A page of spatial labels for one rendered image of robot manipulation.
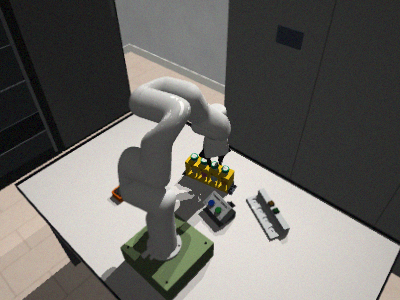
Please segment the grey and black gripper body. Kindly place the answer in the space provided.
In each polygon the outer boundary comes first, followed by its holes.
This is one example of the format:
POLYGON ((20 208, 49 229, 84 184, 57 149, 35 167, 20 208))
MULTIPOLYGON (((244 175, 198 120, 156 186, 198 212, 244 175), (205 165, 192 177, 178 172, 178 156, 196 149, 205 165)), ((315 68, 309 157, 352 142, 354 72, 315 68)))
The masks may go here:
POLYGON ((211 140, 204 137, 203 141, 204 155, 206 158, 223 156, 228 153, 228 138, 225 141, 211 140))

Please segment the grey button housing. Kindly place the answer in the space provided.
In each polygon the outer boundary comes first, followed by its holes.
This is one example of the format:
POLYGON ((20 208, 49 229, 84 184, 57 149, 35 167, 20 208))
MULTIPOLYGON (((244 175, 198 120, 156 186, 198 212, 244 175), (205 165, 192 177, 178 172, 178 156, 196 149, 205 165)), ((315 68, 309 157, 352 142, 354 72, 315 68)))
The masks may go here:
POLYGON ((236 216, 236 211, 233 209, 235 205, 232 201, 226 202, 217 192, 213 191, 204 201, 203 208, 205 213, 221 227, 236 216), (235 214, 234 214, 235 213, 235 214), (233 215, 234 214, 234 215, 233 215), (232 216, 233 215, 233 216, 232 216), (218 218, 216 218, 216 217, 218 218), (232 217, 231 217, 232 216, 232 217), (231 217, 231 218, 230 218, 231 217), (229 219, 230 218, 230 219, 229 219), (228 220, 229 219, 229 220, 228 220), (227 221, 228 220, 228 221, 227 221), (221 222, 220 222, 221 221, 221 222), (223 224, 224 223, 224 224, 223 224))

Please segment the orange handheld multimeter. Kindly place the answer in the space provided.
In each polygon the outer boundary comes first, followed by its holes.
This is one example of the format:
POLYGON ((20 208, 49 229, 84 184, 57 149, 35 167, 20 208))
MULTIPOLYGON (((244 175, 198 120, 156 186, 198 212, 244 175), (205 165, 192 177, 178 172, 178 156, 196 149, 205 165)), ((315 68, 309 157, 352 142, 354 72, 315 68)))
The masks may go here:
POLYGON ((113 197, 114 197, 115 199, 117 199, 119 202, 123 202, 123 201, 124 201, 124 200, 122 199, 122 197, 121 197, 119 186, 116 187, 114 190, 112 190, 112 195, 113 195, 113 197))

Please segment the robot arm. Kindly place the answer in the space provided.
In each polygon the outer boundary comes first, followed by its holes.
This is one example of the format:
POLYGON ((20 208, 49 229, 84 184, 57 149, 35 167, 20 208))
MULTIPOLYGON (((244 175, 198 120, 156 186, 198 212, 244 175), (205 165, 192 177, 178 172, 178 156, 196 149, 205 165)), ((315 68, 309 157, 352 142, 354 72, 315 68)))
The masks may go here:
POLYGON ((147 212, 149 239, 141 257, 150 254, 150 260, 155 256, 157 260, 170 260, 182 247, 175 224, 176 194, 167 187, 173 143, 187 121, 192 123, 193 132, 225 141, 230 122, 223 105, 208 104, 195 84, 172 77, 137 87, 130 96, 129 108, 134 115, 159 124, 141 140, 141 157, 139 147, 122 152, 117 168, 120 194, 126 203, 147 212))

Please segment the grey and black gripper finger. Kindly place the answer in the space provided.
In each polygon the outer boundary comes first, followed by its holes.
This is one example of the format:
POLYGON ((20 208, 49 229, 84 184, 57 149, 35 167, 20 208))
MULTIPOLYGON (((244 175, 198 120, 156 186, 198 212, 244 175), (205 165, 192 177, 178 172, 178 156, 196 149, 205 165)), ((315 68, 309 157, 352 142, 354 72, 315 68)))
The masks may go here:
POLYGON ((200 152, 199 157, 204 158, 207 160, 207 165, 209 165, 209 167, 211 168, 211 158, 206 158, 204 155, 204 148, 203 150, 200 152))
MULTIPOLYGON (((230 151, 231 151, 231 149, 230 149, 230 147, 228 146, 228 153, 229 153, 230 151)), ((218 162, 219 162, 220 166, 222 165, 224 156, 225 156, 225 155, 223 155, 223 156, 218 156, 218 162)))

